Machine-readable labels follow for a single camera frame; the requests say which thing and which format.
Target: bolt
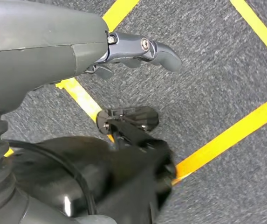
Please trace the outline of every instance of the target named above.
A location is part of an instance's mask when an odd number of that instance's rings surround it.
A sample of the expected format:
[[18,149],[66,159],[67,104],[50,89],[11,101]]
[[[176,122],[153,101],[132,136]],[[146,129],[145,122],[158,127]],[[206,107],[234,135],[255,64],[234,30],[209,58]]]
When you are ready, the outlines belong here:
[[113,36],[113,35],[110,35],[110,36],[107,37],[107,42],[109,44],[114,44],[114,43],[117,42],[117,39],[115,36]]
[[109,123],[105,123],[104,127],[108,130],[109,128],[109,124]]
[[141,39],[141,46],[142,50],[148,51],[149,48],[150,47],[150,43],[149,42],[148,39],[144,37]]

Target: yellow floor line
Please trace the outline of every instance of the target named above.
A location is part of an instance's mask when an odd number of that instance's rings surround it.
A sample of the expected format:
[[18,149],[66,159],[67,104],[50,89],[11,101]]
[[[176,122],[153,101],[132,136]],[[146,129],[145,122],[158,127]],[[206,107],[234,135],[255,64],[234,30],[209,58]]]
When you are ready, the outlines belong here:
[[266,123],[267,102],[180,162],[176,166],[178,175],[173,184],[178,183]]
[[256,15],[253,10],[244,0],[231,0],[231,3],[267,46],[267,27]]

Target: black wire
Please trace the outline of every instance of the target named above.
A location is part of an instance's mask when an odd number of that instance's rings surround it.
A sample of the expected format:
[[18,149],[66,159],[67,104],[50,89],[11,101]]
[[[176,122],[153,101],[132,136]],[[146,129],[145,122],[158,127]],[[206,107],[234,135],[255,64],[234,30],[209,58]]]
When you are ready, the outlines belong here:
[[87,205],[87,213],[89,215],[95,215],[96,213],[94,198],[93,197],[89,187],[87,186],[87,181],[81,175],[81,173],[79,170],[75,167],[69,160],[63,157],[60,154],[57,154],[54,151],[41,147],[37,144],[32,144],[32,143],[25,142],[25,141],[18,141],[18,140],[5,140],[5,141],[8,141],[11,147],[31,150],[39,154],[42,154],[44,156],[60,163],[66,171],[73,176],[73,178],[78,183],[79,187],[82,190],[83,194],[84,195],[85,202]]

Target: yellow tape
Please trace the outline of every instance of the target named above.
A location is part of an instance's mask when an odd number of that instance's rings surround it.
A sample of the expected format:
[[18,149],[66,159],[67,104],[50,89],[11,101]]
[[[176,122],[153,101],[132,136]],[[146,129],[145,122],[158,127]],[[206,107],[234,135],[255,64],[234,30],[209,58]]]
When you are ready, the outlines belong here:
[[231,0],[231,3],[267,46],[267,27],[256,15],[253,10],[244,0]]
[[6,154],[5,154],[4,156],[8,157],[11,154],[14,154],[14,151],[12,149],[9,148],[9,150]]
[[267,123],[267,102],[200,148],[176,166],[178,183]]
[[116,0],[103,18],[109,26],[109,32],[112,32],[139,2],[139,0]]

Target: robotic arm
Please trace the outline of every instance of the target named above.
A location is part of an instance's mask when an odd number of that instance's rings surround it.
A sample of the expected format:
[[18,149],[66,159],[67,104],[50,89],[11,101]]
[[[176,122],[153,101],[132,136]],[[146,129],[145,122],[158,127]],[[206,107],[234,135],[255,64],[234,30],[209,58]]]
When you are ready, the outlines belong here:
[[[141,61],[160,64],[170,71],[181,65],[167,45],[139,35],[109,34],[106,24],[95,14],[0,0],[0,224],[115,224],[113,219],[103,216],[70,218],[17,188],[12,164],[4,157],[9,146],[1,135],[8,130],[8,123],[1,116],[17,109],[27,92],[41,85],[83,72],[107,79],[112,72],[105,64],[136,68]],[[112,133],[124,137],[126,134],[120,131],[124,124],[120,122],[118,117],[106,124],[110,124]],[[169,149],[164,148],[167,154]]]

